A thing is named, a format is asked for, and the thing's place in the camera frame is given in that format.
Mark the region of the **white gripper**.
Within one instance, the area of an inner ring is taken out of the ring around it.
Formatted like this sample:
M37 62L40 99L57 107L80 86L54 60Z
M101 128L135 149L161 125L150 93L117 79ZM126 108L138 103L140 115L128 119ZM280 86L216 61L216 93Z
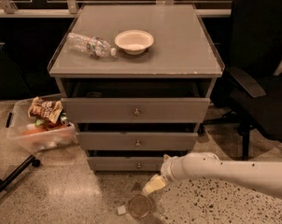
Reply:
M163 189L167 183L178 181L177 177L173 173L173 165L177 159L178 156L171 157L167 154L163 155L161 175L154 175L143 187L142 192L144 195L149 195L154 191Z

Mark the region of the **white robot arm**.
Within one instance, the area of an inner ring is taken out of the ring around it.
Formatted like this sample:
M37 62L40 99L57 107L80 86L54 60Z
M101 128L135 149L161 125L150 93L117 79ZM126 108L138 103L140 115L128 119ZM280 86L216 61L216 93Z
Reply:
M282 201L282 161L222 161L210 152L164 156L161 174L144 186L145 195L185 179L218 179Z

